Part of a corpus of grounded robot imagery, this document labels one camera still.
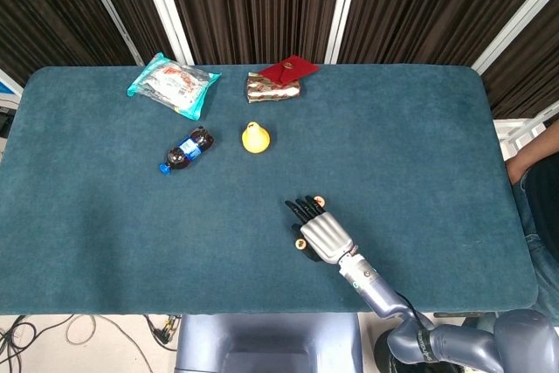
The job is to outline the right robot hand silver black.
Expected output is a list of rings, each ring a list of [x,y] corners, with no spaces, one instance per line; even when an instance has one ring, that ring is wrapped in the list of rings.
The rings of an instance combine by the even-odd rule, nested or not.
[[[299,219],[291,227],[293,242],[307,258],[336,265],[346,254],[356,250],[354,240],[326,211],[319,197],[286,200],[285,205]]]

